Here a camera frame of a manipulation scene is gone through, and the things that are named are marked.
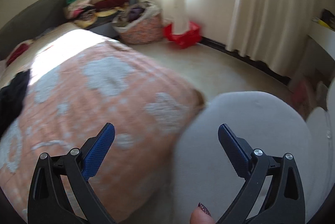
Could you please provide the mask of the thumb with painted nail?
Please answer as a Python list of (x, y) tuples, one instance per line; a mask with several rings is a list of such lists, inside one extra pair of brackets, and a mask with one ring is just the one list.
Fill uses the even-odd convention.
[(215, 224), (215, 220), (208, 209), (202, 203), (198, 203), (190, 216), (190, 224)]

